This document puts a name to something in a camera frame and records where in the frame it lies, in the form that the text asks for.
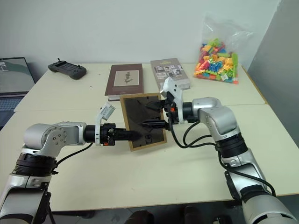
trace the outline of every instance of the laptop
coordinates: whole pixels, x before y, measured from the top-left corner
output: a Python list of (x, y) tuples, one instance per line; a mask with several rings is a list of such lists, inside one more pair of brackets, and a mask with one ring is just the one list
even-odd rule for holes
[(0, 58), (0, 130), (34, 84), (24, 57)]

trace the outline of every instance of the colorful building blocks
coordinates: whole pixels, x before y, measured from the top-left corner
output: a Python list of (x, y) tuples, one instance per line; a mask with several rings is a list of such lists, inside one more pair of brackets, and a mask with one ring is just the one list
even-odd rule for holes
[(237, 67), (238, 55), (227, 51), (225, 44), (216, 38), (202, 44), (194, 76), (238, 84)]

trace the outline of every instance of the laptop screen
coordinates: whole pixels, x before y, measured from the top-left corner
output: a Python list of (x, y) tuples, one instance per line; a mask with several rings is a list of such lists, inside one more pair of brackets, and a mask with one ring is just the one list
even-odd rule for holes
[(34, 84), (24, 57), (0, 59), (0, 95), (26, 93)]

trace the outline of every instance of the white wall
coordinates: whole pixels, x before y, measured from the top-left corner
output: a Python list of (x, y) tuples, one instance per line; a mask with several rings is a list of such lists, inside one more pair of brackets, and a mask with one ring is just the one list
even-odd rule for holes
[(205, 12), (255, 34), (245, 68), (280, 0), (0, 0), (0, 57), (25, 56), (42, 75), (57, 57), (74, 63), (196, 62)]

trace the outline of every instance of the plastic bag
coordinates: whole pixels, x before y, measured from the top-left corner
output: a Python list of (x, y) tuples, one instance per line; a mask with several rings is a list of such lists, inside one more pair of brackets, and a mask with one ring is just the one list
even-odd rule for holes
[(206, 16), (194, 76), (238, 84), (238, 53), (252, 34), (231, 21), (215, 22)]

